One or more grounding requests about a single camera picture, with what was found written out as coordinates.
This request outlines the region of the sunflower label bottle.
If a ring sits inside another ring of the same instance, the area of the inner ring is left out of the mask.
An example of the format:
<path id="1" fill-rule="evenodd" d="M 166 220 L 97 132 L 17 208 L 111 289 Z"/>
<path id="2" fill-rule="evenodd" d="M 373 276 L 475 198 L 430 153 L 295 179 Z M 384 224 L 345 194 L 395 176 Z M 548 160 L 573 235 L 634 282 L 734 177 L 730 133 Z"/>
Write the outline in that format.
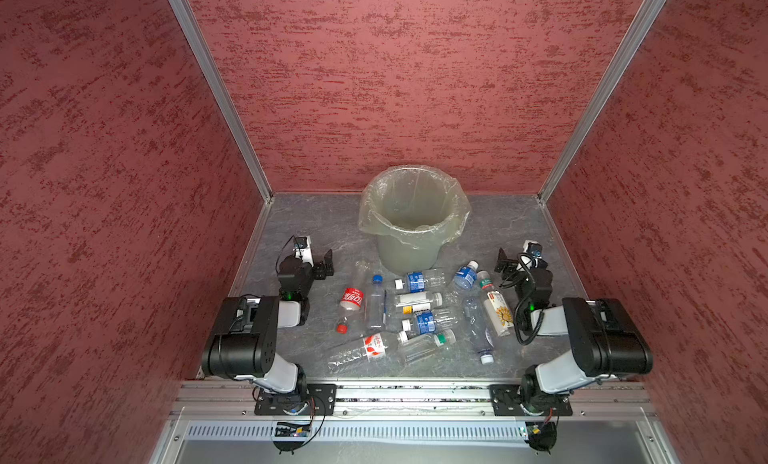
<path id="1" fill-rule="evenodd" d="M 504 296 L 493 284 L 487 271 L 477 274 L 480 295 L 488 322 L 498 337 L 509 335 L 514 329 L 513 315 Z"/>

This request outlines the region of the blue cap clear bottle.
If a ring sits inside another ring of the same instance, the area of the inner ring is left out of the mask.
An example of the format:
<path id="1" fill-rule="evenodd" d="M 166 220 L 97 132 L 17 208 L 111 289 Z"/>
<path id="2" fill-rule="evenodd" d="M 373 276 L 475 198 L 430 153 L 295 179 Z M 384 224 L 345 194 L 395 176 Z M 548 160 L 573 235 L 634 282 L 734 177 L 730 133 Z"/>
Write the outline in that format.
<path id="1" fill-rule="evenodd" d="M 366 299 L 366 328 L 371 331 L 379 331 L 386 323 L 386 289 L 383 277 L 375 274 Z"/>

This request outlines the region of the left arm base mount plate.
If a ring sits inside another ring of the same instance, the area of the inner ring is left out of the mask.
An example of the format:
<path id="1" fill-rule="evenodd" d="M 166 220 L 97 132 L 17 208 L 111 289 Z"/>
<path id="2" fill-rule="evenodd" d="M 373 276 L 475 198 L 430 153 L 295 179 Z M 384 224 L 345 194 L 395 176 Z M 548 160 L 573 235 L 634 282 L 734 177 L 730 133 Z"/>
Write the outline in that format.
<path id="1" fill-rule="evenodd" d="M 256 416 L 312 417 L 334 413 L 338 387 L 334 384 L 300 385 L 291 393 L 260 390 L 255 399 Z"/>

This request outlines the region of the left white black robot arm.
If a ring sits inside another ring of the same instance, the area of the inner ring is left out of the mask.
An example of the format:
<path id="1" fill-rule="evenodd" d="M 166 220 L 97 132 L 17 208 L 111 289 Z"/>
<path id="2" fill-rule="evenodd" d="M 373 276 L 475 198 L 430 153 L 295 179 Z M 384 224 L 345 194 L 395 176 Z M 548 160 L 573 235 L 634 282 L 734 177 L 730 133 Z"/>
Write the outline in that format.
<path id="1" fill-rule="evenodd" d="M 278 264 L 276 296 L 244 294 L 224 299 L 202 351 L 202 374 L 247 381 L 278 396 L 307 400 L 305 373 L 277 353 L 277 331 L 306 324 L 313 283 L 333 274 L 331 250 L 317 263 L 294 254 Z"/>

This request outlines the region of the blue label bottle white cap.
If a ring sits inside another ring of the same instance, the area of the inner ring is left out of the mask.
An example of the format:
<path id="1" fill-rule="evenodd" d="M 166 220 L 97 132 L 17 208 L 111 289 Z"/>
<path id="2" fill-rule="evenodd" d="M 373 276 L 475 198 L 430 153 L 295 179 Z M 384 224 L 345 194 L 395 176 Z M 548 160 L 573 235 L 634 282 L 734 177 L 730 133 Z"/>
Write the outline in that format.
<path id="1" fill-rule="evenodd" d="M 471 260 L 455 272 L 444 294 L 447 305 L 459 305 L 471 293 L 477 280 L 478 269 L 478 262 Z"/>

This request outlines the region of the red label cola bottle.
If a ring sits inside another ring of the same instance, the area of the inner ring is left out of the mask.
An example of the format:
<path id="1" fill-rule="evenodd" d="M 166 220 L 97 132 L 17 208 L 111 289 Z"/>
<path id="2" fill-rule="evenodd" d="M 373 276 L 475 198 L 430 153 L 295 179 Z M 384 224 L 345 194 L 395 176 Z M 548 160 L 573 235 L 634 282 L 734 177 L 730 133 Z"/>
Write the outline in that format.
<path id="1" fill-rule="evenodd" d="M 362 330 L 365 296 L 370 263 L 365 260 L 355 264 L 352 278 L 345 287 L 339 302 L 339 316 L 335 326 L 338 334 L 352 336 Z"/>

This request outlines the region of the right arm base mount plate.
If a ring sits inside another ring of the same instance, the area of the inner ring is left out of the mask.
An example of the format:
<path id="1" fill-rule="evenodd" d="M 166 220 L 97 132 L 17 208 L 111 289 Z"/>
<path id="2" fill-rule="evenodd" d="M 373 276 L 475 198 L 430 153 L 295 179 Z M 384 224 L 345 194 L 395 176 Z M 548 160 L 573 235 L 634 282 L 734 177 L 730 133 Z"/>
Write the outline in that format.
<path id="1" fill-rule="evenodd" d="M 546 418 L 570 417 L 573 410 L 565 394 L 547 394 L 537 388 L 514 384 L 488 387 L 496 417 Z"/>

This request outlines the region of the red white label water bottle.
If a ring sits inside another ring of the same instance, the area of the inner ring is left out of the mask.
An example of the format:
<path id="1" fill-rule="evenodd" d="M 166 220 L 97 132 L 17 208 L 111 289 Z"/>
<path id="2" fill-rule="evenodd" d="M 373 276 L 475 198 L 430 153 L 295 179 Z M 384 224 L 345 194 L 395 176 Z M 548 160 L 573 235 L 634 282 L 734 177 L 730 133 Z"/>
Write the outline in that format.
<path id="1" fill-rule="evenodd" d="M 331 373 L 340 373 L 394 354 L 408 342 L 408 336 L 401 332 L 379 332 L 367 337 L 334 347 L 330 351 L 327 367 Z"/>

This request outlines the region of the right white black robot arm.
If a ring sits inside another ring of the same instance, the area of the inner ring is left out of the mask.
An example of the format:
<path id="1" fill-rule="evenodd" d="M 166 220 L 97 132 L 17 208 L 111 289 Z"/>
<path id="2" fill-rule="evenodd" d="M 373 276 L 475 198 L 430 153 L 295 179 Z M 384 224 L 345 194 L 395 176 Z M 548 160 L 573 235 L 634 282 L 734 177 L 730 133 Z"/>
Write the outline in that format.
<path id="1" fill-rule="evenodd" d="M 525 371 L 512 399 L 524 413 L 540 415 L 566 404 L 583 387 L 651 372 L 651 349 L 620 301 L 568 297 L 559 306 L 550 303 L 553 275 L 539 243 L 527 243 L 514 258 L 500 250 L 494 271 L 502 278 L 499 287 L 517 295 L 510 317 L 520 345 L 563 336 L 570 345 Z"/>

